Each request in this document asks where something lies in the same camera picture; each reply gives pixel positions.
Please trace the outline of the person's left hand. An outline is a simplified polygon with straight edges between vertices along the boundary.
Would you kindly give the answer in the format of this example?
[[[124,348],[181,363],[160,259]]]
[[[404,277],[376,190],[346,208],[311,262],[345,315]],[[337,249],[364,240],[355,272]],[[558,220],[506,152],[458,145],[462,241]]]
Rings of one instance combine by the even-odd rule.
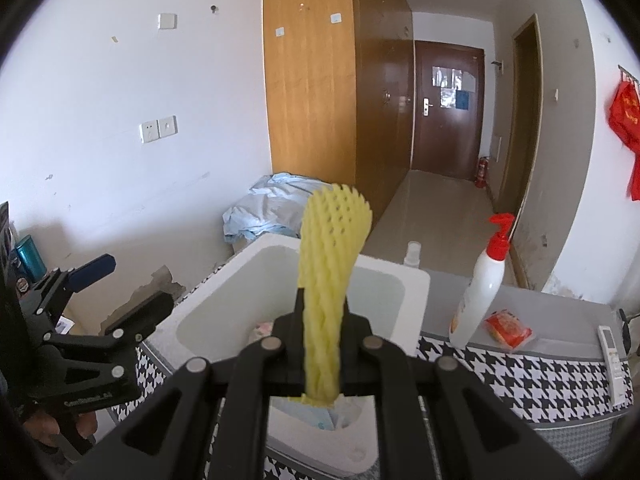
[[[82,413],[73,416],[75,429],[80,437],[80,448],[77,452],[87,451],[93,447],[93,436],[98,430],[96,412]],[[36,449],[44,455],[54,455],[60,452],[60,446],[55,439],[62,434],[58,421],[43,410],[35,410],[24,422],[20,422],[22,429],[35,442]]]

